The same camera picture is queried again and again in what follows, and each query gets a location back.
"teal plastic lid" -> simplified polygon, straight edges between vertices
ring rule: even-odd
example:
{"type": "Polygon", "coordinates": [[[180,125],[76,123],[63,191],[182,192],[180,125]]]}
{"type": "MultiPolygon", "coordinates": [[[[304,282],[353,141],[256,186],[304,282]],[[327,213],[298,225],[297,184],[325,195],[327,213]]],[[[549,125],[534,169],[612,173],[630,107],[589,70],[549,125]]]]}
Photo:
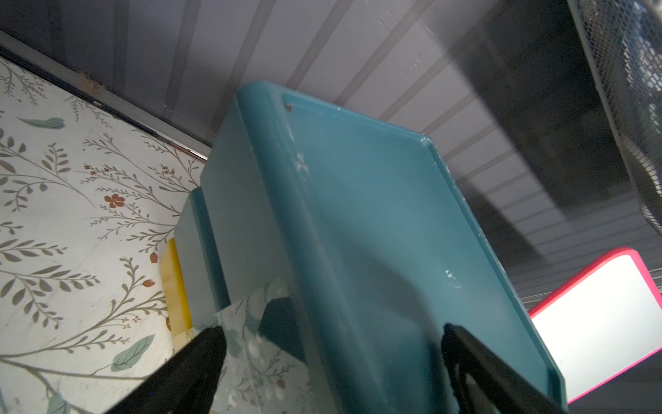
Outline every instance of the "teal plastic lid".
{"type": "Polygon", "coordinates": [[[236,96],[336,407],[456,412],[462,325],[565,406],[563,380],[432,141],[270,83],[236,96]]]}

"wire mesh basket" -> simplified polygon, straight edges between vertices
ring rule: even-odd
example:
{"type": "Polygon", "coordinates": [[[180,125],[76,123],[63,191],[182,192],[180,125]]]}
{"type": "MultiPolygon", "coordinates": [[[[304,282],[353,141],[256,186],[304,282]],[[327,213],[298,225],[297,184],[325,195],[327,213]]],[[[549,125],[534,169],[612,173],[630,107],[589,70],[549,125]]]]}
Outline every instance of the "wire mesh basket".
{"type": "Polygon", "coordinates": [[[662,0],[568,0],[641,212],[662,235],[662,0]]]}

